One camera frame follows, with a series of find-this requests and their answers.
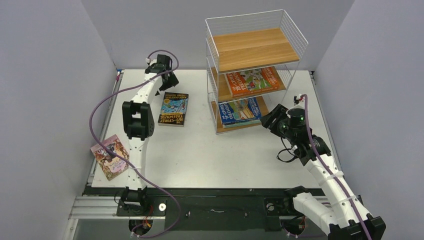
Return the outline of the black 169-storey treehouse book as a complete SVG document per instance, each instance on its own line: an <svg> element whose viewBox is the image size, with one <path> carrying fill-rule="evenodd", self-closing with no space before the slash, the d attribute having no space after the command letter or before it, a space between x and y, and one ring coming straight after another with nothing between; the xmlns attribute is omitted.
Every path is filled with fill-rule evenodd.
<svg viewBox="0 0 424 240"><path fill-rule="evenodd" d="M158 125L184 127L189 94L165 92L158 117Z"/></svg>

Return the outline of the blue 91-storey treehouse book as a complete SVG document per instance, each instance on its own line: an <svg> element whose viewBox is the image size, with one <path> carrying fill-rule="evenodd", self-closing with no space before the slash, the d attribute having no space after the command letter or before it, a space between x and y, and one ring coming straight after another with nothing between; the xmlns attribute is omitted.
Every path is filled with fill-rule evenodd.
<svg viewBox="0 0 424 240"><path fill-rule="evenodd" d="M256 121L261 119L262 113L255 97L221 103L218 105L221 123L235 123Z"/></svg>

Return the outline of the yellow Brideshead Revisited book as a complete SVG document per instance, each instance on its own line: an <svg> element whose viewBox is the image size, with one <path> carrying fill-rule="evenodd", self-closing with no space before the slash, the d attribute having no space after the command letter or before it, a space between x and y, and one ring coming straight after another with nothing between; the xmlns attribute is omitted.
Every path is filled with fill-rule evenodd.
<svg viewBox="0 0 424 240"><path fill-rule="evenodd" d="M240 122L233 122L233 123L228 123L228 124L223 124L222 127L224 129L229 129L229 128L236 128L236 127L242 127L242 126L249 126L249 125L257 125L260 124L260 121L257 120L252 120L252 121L240 121Z"/></svg>

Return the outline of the orange 78-storey treehouse book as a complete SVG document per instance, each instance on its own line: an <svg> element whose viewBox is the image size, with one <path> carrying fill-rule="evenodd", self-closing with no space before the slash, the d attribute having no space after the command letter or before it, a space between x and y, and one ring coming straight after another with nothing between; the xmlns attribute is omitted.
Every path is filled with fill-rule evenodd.
<svg viewBox="0 0 424 240"><path fill-rule="evenodd" d="M224 77L232 98L286 89L274 66L226 73Z"/></svg>

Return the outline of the white wire wooden shelf rack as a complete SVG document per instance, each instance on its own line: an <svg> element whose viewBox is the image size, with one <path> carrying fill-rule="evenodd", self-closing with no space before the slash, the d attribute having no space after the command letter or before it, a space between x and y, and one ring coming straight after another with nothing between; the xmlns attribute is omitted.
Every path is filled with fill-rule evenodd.
<svg viewBox="0 0 424 240"><path fill-rule="evenodd" d="M266 115L272 94L283 99L309 45L284 9L207 18L205 40L217 134L258 125L250 103Z"/></svg>

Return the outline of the pink book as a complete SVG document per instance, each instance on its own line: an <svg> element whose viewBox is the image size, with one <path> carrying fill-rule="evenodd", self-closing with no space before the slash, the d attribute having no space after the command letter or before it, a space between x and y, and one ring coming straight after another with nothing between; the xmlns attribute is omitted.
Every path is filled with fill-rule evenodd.
<svg viewBox="0 0 424 240"><path fill-rule="evenodd" d="M105 139L102 144L115 155L129 160L130 155L116 134ZM124 160L110 154L99 144L92 146L90 150L108 181L113 180L129 168L129 165Z"/></svg>

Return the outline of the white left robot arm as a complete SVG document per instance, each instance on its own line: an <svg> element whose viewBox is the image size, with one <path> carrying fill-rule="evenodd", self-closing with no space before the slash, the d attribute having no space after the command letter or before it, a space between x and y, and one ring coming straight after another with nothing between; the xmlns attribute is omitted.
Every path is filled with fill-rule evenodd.
<svg viewBox="0 0 424 240"><path fill-rule="evenodd" d="M147 182L143 179L146 171L147 146L155 130L151 103L159 91L175 85L169 77L172 59L159 54L150 60L144 73L142 86L131 100L122 103L123 130L128 138L129 165L126 186L119 200L119 207L136 215L149 213L151 207L147 197Z"/></svg>

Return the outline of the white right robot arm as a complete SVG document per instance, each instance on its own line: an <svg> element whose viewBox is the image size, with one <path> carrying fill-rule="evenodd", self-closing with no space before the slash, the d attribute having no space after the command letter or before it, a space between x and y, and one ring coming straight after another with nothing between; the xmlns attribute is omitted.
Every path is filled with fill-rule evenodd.
<svg viewBox="0 0 424 240"><path fill-rule="evenodd" d="M287 108L278 104L260 119L261 125L282 139L312 174L325 194L329 207L303 186L291 188L282 199L283 209L299 212L317 225L329 240L380 240L386 224L373 216L353 193L338 169L326 142L313 134L302 104Z"/></svg>

